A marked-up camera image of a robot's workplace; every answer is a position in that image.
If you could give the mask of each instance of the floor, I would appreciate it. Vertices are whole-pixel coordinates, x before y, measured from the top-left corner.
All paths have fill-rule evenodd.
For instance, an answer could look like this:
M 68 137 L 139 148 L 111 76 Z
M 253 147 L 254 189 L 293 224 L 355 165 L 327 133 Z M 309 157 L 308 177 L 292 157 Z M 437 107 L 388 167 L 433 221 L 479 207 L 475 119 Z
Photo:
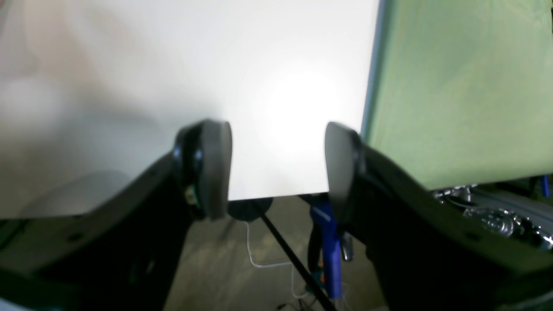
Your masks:
M 277 198 L 267 213 L 290 247 L 306 264 L 312 222 L 309 207 L 295 196 Z M 260 265 L 288 261 L 261 220 L 251 224 L 253 260 Z M 348 287 L 346 301 L 352 311 L 386 309 L 382 291 L 364 247 L 356 241 L 354 260 L 342 265 Z M 294 291 L 304 293 L 305 283 L 296 273 Z M 276 310 L 283 303 L 298 307 L 290 292 L 291 267 L 255 268 L 246 248 L 246 226 L 227 219 L 192 226 L 186 238 L 179 269 L 165 311 Z M 305 298 L 311 302 L 313 297 Z M 318 302 L 316 311 L 322 310 Z M 289 306 L 283 311 L 292 311 Z

